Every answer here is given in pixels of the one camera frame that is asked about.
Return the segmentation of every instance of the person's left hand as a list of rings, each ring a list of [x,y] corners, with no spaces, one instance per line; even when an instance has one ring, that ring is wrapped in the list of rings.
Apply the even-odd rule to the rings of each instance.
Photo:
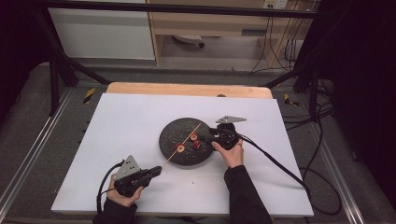
[[[118,191],[115,190],[114,187],[114,175],[111,176],[110,179],[110,186],[108,187],[108,189],[112,189],[110,191],[107,192],[107,198],[115,203],[118,203],[122,206],[125,207],[131,207],[132,204],[134,204],[135,201],[137,201],[140,198],[140,194],[142,193],[143,187],[140,187],[136,190],[136,192],[134,193],[134,195],[131,198],[122,196],[119,194]]]

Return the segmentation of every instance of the floor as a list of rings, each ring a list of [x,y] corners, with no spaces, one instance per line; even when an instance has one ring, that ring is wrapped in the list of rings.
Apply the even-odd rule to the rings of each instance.
[[[286,72],[286,69],[263,70],[251,73],[255,65],[258,69],[267,69],[265,60],[259,60],[261,50],[259,43],[253,38],[205,37],[205,47],[180,43],[171,36],[165,38],[162,64],[124,64],[115,67],[95,65],[92,70],[103,77],[117,81],[135,82],[170,82],[195,84],[224,84],[257,86],[274,79]],[[286,67],[287,62],[280,59]],[[7,212],[4,223],[90,223],[92,216],[65,216],[50,211],[56,197],[56,190],[62,185],[68,167],[72,162],[84,130],[89,126],[94,109],[106,86],[98,85],[82,74],[76,88],[64,88],[70,92],[70,98],[62,115],[57,120],[50,136],[43,143],[40,154],[28,169],[28,176],[22,181],[18,195],[10,199],[13,204],[2,209]],[[274,97],[285,121],[302,120],[306,114],[297,103],[307,97],[306,94],[294,94],[292,84],[295,79],[273,88]],[[0,153],[5,160],[0,163],[2,175],[0,190],[7,192],[13,188],[9,183],[18,174],[20,165],[34,144],[40,131],[49,119],[50,82],[46,66],[35,69],[21,93],[21,98],[9,112],[7,119],[0,126]],[[90,87],[96,87],[95,94],[88,104],[83,104]],[[287,93],[295,104],[285,104]],[[326,97],[319,97],[319,102],[327,102]],[[327,116],[321,120],[324,142],[333,154],[337,165],[351,191],[356,205],[359,207],[364,223],[396,223],[396,212],[389,205],[381,189],[371,177],[367,167],[352,160],[351,151],[337,123],[336,116]],[[299,166],[306,166],[312,157],[318,139],[311,124],[288,131],[290,143]],[[323,154],[315,158],[312,168],[331,179],[328,167],[323,162]],[[322,179],[308,173],[308,186],[312,189],[313,204],[326,211],[334,211],[338,200],[332,189]],[[335,216],[323,215],[317,210],[310,217],[310,223],[353,223],[344,209]],[[188,223],[175,219],[158,219],[157,217],[140,217],[137,223]],[[227,223],[227,219],[204,218],[199,223]],[[306,223],[306,220],[276,219],[276,223]]]

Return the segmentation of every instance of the black round plate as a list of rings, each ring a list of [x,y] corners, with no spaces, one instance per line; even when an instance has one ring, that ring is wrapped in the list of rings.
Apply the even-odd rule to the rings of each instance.
[[[177,152],[170,160],[174,164],[182,166],[191,166],[205,161],[212,154],[214,148],[211,146],[209,139],[214,136],[209,133],[209,126],[198,119],[184,118],[176,119],[163,128],[160,135],[160,150],[166,159],[169,159],[177,149],[177,144],[189,136],[189,134],[201,123],[196,130],[199,140],[199,149],[194,149],[190,138],[184,144],[184,151]]]

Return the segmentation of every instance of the white table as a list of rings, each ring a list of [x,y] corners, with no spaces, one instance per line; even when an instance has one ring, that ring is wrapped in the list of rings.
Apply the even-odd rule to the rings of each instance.
[[[105,93],[51,210],[95,213],[99,185],[114,164],[128,155],[133,155],[142,169],[164,164],[159,136],[169,122],[196,118],[216,127],[215,121],[225,115],[246,118],[235,123],[236,130],[301,176],[276,100]],[[245,165],[272,217],[313,216],[303,187],[253,146],[245,143],[244,149]],[[143,190],[137,214],[227,216],[229,192],[223,180],[226,168],[217,152],[192,167],[167,163],[162,174]]]

